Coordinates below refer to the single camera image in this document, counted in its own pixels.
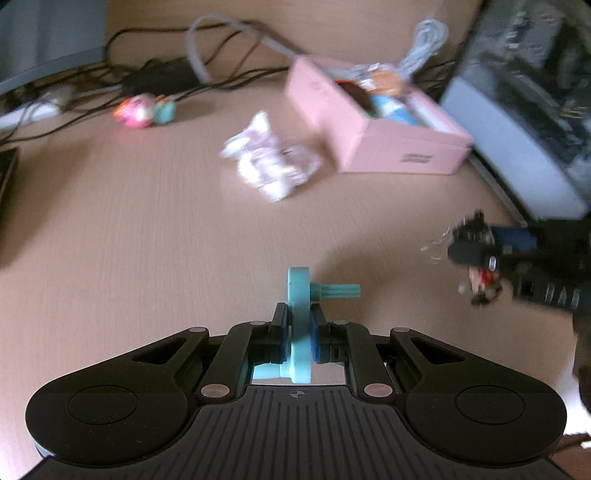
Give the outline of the teal plastic spool toy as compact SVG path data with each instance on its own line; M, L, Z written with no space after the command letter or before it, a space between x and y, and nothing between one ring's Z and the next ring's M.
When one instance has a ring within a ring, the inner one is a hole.
M320 360L318 327L312 308L322 300L361 296L359 284L322 284L311 280L308 267L287 270L287 326L281 328L284 360L253 368L252 379L290 379L294 384L311 384L312 366Z

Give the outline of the cartoon boy keychain figure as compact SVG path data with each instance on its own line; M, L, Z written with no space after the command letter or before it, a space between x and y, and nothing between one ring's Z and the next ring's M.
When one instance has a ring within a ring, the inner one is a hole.
M472 306L482 308L494 303L503 291L496 257L487 256L487 250L495 244L484 212L476 210L471 217L450 226L439 238L424 244L421 252L430 264L442 261L446 253L452 263L466 267L467 284L459 291L470 291Z

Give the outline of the white pink wrapper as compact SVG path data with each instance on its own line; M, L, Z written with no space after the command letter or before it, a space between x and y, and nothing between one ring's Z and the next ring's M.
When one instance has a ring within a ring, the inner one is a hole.
M290 196L322 167L322 156L294 137L276 133L259 111L223 144L221 158L235 160L238 178L270 202Z

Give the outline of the blue white tissue pack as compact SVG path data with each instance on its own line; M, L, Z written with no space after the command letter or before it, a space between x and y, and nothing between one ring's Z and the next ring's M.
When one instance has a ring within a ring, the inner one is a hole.
M401 101L387 95L370 96L377 118L391 120L400 124L420 126L421 122Z

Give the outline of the pink teal duck toy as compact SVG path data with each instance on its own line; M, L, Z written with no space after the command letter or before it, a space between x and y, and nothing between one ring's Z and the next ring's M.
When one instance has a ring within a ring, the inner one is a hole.
M154 96L150 93L136 95L123 100L113 111L113 117L129 128L147 128L165 125L176 116L176 101L168 96Z

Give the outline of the orange snack packet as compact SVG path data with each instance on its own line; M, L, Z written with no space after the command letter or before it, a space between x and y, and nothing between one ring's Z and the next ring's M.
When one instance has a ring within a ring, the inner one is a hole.
M373 95L399 98L406 94L407 86L393 70L376 69L369 73L367 90Z

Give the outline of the glass-sided computer case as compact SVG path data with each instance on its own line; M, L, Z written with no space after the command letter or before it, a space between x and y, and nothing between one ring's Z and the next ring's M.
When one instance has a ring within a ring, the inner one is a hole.
M589 214L589 2L482 2L439 103L517 215Z

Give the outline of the pink cardboard box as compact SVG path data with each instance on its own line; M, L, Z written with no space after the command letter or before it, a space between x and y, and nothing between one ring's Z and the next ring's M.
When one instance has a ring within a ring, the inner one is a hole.
M335 161L348 173L451 175L467 159L473 139L421 90L409 89L411 105L428 126L370 117L329 77L329 68L349 63L301 55L287 74L286 95Z

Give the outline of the red brown round toy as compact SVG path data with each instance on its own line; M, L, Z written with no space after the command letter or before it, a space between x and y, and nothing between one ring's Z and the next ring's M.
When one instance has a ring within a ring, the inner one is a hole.
M357 83L349 80L336 80L335 83L342 89L346 94L358 104L363 111L365 111L370 117L375 117L377 112L372 101L372 97L363 90Z

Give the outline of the black keyboard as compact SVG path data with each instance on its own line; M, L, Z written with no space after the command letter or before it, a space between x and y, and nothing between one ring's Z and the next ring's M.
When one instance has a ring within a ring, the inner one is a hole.
M11 148L0 153L0 217L4 216L9 192L19 164L19 149Z

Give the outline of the grey monitor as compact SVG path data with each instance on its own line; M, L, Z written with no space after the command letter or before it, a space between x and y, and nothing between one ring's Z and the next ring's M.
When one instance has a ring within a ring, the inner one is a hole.
M103 59L103 0L1 3L1 92Z

